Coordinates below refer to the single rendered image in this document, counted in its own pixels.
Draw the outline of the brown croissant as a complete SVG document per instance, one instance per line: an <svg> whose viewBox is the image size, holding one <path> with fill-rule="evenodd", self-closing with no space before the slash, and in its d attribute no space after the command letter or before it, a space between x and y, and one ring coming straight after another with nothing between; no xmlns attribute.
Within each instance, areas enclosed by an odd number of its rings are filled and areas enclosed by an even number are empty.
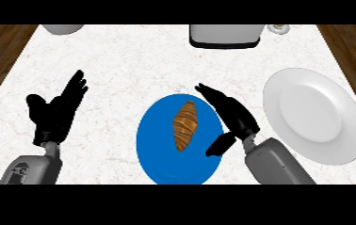
<svg viewBox="0 0 356 225"><path fill-rule="evenodd" d="M197 111L195 103L187 101L172 119L175 148L183 152L197 131Z"/></svg>

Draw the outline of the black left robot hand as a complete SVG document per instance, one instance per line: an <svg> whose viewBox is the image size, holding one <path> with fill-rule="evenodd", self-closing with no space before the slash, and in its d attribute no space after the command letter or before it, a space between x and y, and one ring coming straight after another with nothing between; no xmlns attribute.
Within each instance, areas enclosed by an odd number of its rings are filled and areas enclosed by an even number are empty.
<svg viewBox="0 0 356 225"><path fill-rule="evenodd" d="M82 71L76 70L60 95L53 98L50 103L36 94L26 96L29 119L35 124L34 144L36 146L45 142L62 143L66 139L85 92Z"/></svg>

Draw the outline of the grey round bowl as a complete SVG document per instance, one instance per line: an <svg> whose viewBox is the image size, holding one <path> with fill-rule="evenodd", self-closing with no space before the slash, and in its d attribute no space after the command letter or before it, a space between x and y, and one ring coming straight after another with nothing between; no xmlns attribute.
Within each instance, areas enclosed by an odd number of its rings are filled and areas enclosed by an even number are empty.
<svg viewBox="0 0 356 225"><path fill-rule="evenodd" d="M82 28L82 25L81 24L45 24L42 27L53 35L69 35Z"/></svg>

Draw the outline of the white plate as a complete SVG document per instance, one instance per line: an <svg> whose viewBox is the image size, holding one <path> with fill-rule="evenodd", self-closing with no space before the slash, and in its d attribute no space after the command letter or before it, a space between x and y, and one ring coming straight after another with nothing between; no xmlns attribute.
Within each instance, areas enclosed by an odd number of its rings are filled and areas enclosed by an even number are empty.
<svg viewBox="0 0 356 225"><path fill-rule="evenodd" d="M299 155L333 166L356 160L356 102L325 75L302 68L276 72L262 107L273 131Z"/></svg>

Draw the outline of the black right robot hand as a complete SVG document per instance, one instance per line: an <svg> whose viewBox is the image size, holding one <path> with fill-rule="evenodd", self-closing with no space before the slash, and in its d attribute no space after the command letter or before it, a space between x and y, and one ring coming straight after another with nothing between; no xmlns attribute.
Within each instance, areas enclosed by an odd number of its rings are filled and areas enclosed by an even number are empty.
<svg viewBox="0 0 356 225"><path fill-rule="evenodd" d="M239 101L234 98L227 97L209 86L197 84L195 90L212 105L229 130L229 132L221 134L214 140L205 151L205 155L221 156L236 140L242 141L243 150L245 153L248 153L255 147L254 138L255 134L260 132L254 116Z"/></svg>

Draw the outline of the white appliance with black base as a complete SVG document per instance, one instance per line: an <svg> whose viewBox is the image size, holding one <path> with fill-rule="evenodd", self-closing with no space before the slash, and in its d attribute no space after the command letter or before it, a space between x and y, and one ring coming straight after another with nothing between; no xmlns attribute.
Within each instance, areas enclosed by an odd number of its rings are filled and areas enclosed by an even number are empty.
<svg viewBox="0 0 356 225"><path fill-rule="evenodd" d="M205 49L246 49L260 42L261 24L190 24L189 43Z"/></svg>

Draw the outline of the blue plate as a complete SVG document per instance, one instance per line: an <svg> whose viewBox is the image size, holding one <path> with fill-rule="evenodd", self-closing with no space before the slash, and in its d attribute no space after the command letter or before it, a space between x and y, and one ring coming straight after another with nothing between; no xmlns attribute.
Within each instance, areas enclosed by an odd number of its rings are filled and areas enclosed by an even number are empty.
<svg viewBox="0 0 356 225"><path fill-rule="evenodd" d="M192 101L197 112L197 130L180 152L175 147L172 121L184 103ZM135 132L135 153L141 169L156 184L202 184L212 175L220 156L205 156L206 148L224 133L215 111L193 95L172 94L147 109Z"/></svg>

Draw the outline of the small white round object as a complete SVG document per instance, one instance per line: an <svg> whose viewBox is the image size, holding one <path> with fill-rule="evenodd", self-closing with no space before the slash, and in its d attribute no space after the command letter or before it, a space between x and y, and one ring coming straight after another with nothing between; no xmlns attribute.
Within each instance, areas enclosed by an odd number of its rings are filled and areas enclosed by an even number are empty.
<svg viewBox="0 0 356 225"><path fill-rule="evenodd" d="M289 26L286 24L268 24L267 28L277 35L285 35L289 32Z"/></svg>

